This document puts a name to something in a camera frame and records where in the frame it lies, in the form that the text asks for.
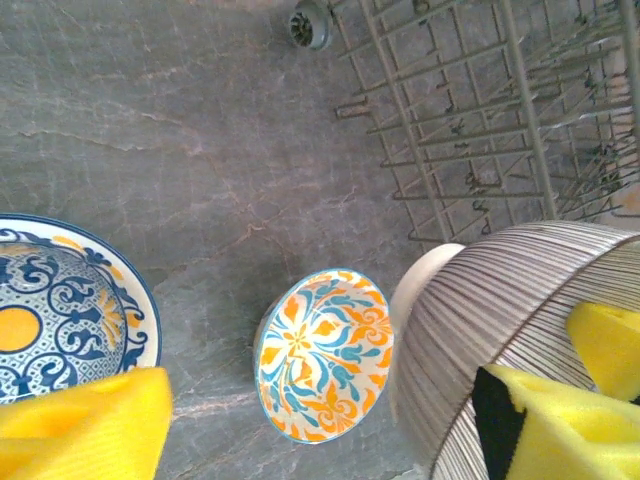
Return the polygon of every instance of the plate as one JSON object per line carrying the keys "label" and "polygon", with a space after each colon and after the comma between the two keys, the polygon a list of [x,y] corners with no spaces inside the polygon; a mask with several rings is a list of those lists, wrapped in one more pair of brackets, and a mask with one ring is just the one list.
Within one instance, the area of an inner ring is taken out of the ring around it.
{"label": "plate", "polygon": [[160,361],[156,305],[115,249],[72,225],[0,214],[0,404]]}

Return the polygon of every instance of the metal wire rack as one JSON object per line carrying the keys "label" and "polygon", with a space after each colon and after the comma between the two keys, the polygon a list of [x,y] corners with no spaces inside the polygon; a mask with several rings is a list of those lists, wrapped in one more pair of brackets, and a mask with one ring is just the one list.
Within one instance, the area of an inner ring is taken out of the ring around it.
{"label": "metal wire rack", "polygon": [[410,240],[620,211],[640,170],[637,3],[328,4],[359,83],[336,115],[371,120]]}

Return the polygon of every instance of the bowl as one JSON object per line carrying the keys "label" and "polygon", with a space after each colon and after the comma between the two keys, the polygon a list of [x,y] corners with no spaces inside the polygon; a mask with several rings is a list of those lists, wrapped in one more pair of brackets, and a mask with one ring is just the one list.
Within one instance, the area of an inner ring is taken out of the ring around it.
{"label": "bowl", "polygon": [[291,440],[337,438],[375,404],[392,351],[380,289],[353,270],[315,273],[282,295],[260,322],[254,343],[260,403]]}
{"label": "bowl", "polygon": [[131,264],[57,220],[0,214],[0,404],[160,360],[160,326]]}
{"label": "bowl", "polygon": [[397,341],[389,392],[427,478],[488,478],[470,400],[478,367],[593,388],[565,321],[580,302],[640,310],[639,246],[639,232],[532,223],[465,247],[431,278]]}
{"label": "bowl", "polygon": [[389,392],[389,404],[391,406],[391,414],[394,422],[398,421],[398,412],[396,409],[396,401],[394,398],[394,382],[396,377],[396,358],[402,344],[399,340],[402,338],[402,332],[409,319],[409,314],[413,308],[413,304],[420,292],[429,283],[429,281],[444,267],[449,260],[455,257],[464,249],[464,245],[458,243],[445,243],[422,255],[416,262],[409,267],[409,270],[402,276],[398,286],[391,297],[390,316],[391,326],[396,339],[396,345],[393,349],[393,359],[391,361],[391,371],[389,374],[389,384],[391,386]]}

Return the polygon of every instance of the orange floral pattern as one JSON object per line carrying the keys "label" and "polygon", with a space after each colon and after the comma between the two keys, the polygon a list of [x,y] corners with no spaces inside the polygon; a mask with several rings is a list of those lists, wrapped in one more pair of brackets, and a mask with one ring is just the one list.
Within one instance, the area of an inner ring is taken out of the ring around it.
{"label": "orange floral pattern", "polygon": [[264,319],[260,400],[288,437],[320,443],[353,428],[384,388],[393,332],[375,284],[350,270],[308,277]]}

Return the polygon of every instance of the marble countertop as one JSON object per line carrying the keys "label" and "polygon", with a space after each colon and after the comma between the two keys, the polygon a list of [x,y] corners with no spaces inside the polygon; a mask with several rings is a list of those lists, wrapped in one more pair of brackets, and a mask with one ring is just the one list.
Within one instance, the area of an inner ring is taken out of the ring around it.
{"label": "marble countertop", "polygon": [[349,66],[287,43],[293,3],[0,3],[0,210],[101,236],[152,287],[175,394],[158,479],[418,478],[384,397],[305,446],[254,388],[253,333],[293,282],[349,266],[390,294],[419,254],[379,145],[334,117]]}

